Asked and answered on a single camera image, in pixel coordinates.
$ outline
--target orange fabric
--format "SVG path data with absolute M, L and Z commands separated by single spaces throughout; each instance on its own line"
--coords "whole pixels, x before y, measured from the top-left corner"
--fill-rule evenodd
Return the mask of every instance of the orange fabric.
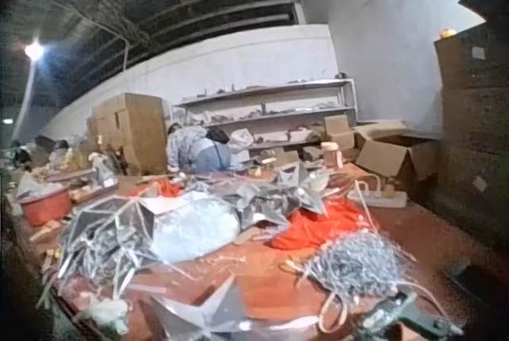
M 139 196 L 143 193 L 147 188 L 151 188 L 157 184 L 159 189 L 159 194 L 165 196 L 167 198 L 174 198 L 181 193 L 181 188 L 179 188 L 175 184 L 171 184 L 168 178 L 157 178 L 156 180 L 150 181 L 148 184 L 144 184 L 142 186 L 137 186 L 133 188 L 127 195 L 128 196 Z
M 328 216 L 300 209 L 290 217 L 291 226 L 270 241 L 280 250 L 318 248 L 343 232 L 369 228 L 363 212 L 345 198 L 325 201 Z

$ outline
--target concrete wall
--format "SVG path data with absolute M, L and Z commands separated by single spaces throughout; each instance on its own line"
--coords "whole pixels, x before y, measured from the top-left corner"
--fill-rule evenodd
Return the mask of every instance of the concrete wall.
M 16 123 L 19 108 L 20 107 L 0 108 L 2 111 L 2 119 L 12 118 L 14 120 L 12 125 L 0 123 L 0 130 L 2 132 L 2 144 L 0 147 L 2 148 L 10 147 L 14 124 Z M 39 134 L 39 131 L 45 123 L 48 122 L 57 112 L 58 109 L 54 107 L 30 107 L 25 116 L 25 120 L 23 120 L 18 140 L 22 143 L 33 140 Z
M 232 84 L 332 78 L 336 58 L 328 26 L 295 25 L 233 33 L 189 45 L 134 66 L 65 107 L 43 129 L 51 138 L 84 134 L 91 109 L 123 92 L 156 95 L 169 106 Z
M 359 118 L 402 118 L 441 132 L 441 77 L 433 42 L 445 28 L 482 22 L 458 0 L 305 0 L 307 22 L 327 22 L 338 68 L 357 82 Z

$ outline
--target person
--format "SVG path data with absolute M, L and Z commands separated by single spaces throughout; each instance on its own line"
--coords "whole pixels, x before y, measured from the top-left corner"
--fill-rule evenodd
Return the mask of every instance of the person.
M 32 157 L 29 152 L 24 150 L 19 141 L 16 140 L 13 141 L 12 147 L 14 148 L 14 167 L 30 171 L 32 169 Z
M 166 156 L 170 172 L 203 174 L 230 168 L 230 150 L 225 144 L 207 138 L 207 132 L 202 126 L 182 127 L 174 123 L 169 127 Z
M 69 149 L 69 144 L 65 140 L 59 140 L 55 144 L 55 149 L 49 155 L 49 167 L 58 169 L 65 160 L 65 154 Z

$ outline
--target wooden table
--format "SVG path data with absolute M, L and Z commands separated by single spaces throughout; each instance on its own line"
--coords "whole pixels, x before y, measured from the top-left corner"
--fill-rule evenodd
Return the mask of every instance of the wooden table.
M 346 165 L 345 171 L 352 177 L 365 172 L 354 165 Z M 120 180 L 118 194 L 125 194 L 134 186 L 135 178 Z M 450 316 L 459 324 L 468 321 L 472 310 L 467 298 L 457 291 L 442 271 L 458 259 L 468 259 L 493 273 L 503 281 L 509 281 L 507 260 L 492 250 L 481 246 L 470 236 L 425 208 L 410 202 L 404 209 L 371 209 L 371 213 L 404 250 L 418 260 L 413 278 L 437 297 Z M 16 218 L 17 241 L 24 250 L 27 261 L 39 268 L 42 255 L 48 248 L 56 246 L 58 231 L 44 237 L 40 242 L 29 243 L 33 229 L 24 219 Z M 166 296 L 185 303 L 199 304 L 224 280 L 234 273 L 243 293 L 247 314 L 252 317 L 272 320 L 293 320 L 300 316 L 316 315 L 326 297 L 325 292 L 310 281 L 294 286 L 296 276 L 280 268 L 289 257 L 305 258 L 314 250 L 281 251 L 261 242 L 247 242 L 242 246 L 230 244 L 207 257 L 178 266 L 193 277 L 169 271 L 164 266 L 153 268 L 134 277 L 133 282 L 165 287 Z M 92 292 L 83 278 L 78 278 L 64 290 L 62 300 L 70 312 L 76 310 L 80 295 Z M 127 289 L 123 298 L 132 304 L 129 312 L 130 333 L 126 339 L 160 339 L 161 329 L 150 311 L 148 293 Z M 362 301 L 359 311 L 365 311 L 373 303 Z M 404 339 L 414 339 L 415 334 L 405 330 Z M 312 331 L 314 339 L 322 339 Z

